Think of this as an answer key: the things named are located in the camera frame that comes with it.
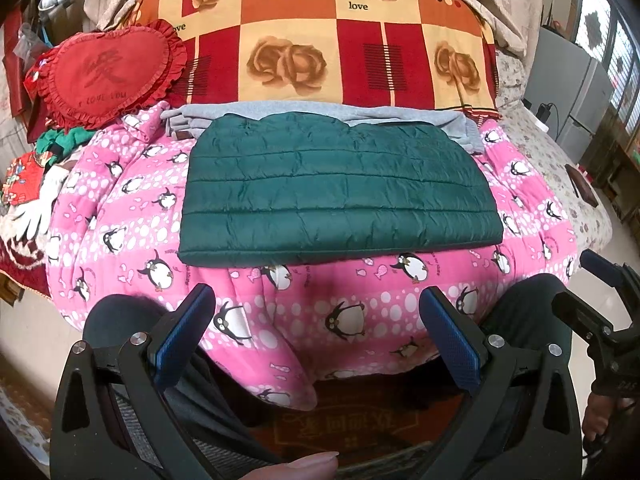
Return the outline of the person's left hand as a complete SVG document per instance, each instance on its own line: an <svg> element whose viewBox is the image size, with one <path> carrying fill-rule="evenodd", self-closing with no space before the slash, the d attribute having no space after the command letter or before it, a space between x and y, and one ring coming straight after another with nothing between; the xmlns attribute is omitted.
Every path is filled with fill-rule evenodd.
<svg viewBox="0 0 640 480"><path fill-rule="evenodd" d="M337 456L337 452L308 455L291 463L255 469L242 480L332 480L338 468Z"/></svg>

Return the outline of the person's right hand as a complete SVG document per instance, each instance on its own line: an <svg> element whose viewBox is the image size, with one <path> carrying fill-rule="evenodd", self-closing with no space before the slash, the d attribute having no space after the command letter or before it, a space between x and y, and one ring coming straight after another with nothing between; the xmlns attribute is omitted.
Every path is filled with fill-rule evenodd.
<svg viewBox="0 0 640 480"><path fill-rule="evenodd" d="M632 404L634 399L631 398L611 398L590 393L582 419L582 434L588 441L593 441L597 436L603 436L612 415Z"/></svg>

